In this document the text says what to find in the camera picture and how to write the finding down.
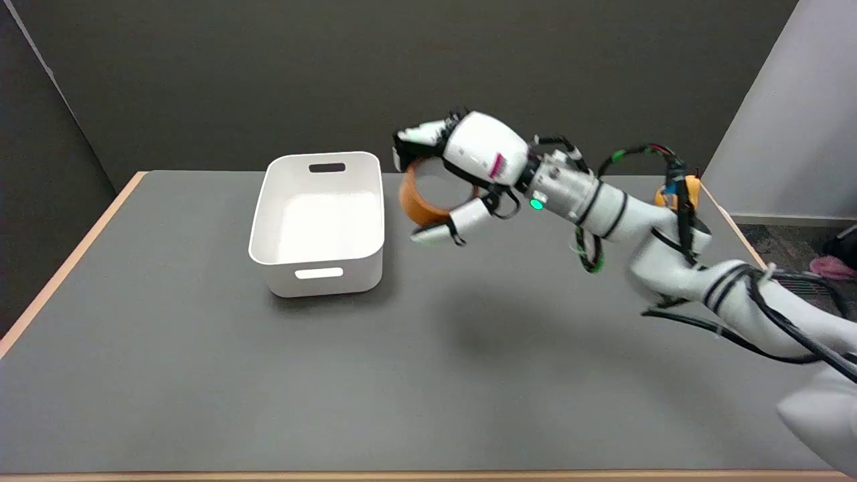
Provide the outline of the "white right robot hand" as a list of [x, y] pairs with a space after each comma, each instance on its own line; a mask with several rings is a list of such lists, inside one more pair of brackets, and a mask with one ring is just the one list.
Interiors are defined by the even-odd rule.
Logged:
[[401, 173], [417, 161], [440, 159], [450, 174], [482, 192], [438, 220], [417, 222], [410, 238], [419, 244], [450, 239], [465, 246], [462, 235], [481, 223], [517, 216], [522, 202], [516, 193], [526, 192], [541, 165], [530, 143], [513, 129], [474, 110], [398, 129], [392, 142], [395, 167]]

